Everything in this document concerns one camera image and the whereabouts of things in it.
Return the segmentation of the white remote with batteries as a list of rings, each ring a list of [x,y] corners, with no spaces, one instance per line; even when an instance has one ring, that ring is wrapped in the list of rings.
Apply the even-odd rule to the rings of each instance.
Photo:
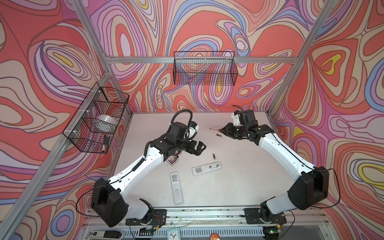
[[[192,173],[194,176],[197,176],[197,175],[210,173],[210,172],[221,170],[221,169],[222,169],[221,163],[220,162],[214,162],[214,163],[209,163],[206,165],[193,167]]]

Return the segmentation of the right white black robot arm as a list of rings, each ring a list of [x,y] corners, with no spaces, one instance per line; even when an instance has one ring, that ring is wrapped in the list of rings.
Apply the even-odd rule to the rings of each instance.
[[[267,151],[290,174],[294,184],[260,205],[259,219],[270,223],[283,212],[306,210],[328,197],[329,171],[316,167],[288,147],[268,125],[259,125],[251,110],[236,110],[233,121],[219,131],[235,140],[249,140]]]

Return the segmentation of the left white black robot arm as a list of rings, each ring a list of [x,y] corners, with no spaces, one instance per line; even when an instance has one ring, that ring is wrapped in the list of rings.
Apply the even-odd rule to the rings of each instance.
[[[131,190],[149,172],[177,153],[200,156],[206,148],[203,142],[163,134],[148,142],[144,154],[122,172],[108,180],[101,178],[95,182],[91,208],[108,227],[116,226],[134,206],[128,199]]]

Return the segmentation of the purple card box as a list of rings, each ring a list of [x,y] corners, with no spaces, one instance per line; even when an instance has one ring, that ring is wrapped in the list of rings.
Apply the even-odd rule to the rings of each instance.
[[[179,156],[177,155],[172,155],[170,157],[167,158],[166,162],[171,165],[171,166],[174,166],[176,164],[176,162],[178,161],[179,159]]]

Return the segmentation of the small white clock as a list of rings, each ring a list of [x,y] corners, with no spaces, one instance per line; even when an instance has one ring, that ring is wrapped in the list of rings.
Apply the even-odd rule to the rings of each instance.
[[[181,240],[181,231],[179,228],[167,230],[167,240]]]

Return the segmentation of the white tape roll in basket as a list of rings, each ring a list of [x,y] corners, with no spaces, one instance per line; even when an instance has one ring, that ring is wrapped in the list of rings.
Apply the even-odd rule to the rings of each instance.
[[[106,134],[113,134],[117,125],[117,120],[109,115],[98,115],[93,123],[96,131]]]

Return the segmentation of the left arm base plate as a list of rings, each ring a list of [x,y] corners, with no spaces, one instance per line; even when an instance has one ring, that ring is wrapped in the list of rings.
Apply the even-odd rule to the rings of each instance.
[[[166,224],[167,210],[150,210],[143,219],[126,219],[126,226],[152,226],[161,227]]]

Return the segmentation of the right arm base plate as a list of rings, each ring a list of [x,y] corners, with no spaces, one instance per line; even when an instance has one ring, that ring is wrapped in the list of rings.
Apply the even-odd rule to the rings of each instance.
[[[244,214],[247,224],[284,225],[287,223],[283,213],[274,215],[265,208],[245,208]]]

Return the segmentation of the black white device on rail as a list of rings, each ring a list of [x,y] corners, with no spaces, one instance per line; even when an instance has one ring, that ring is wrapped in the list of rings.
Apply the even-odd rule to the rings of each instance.
[[[86,239],[92,240],[121,240],[123,238],[121,231],[106,230],[106,231],[90,231]]]

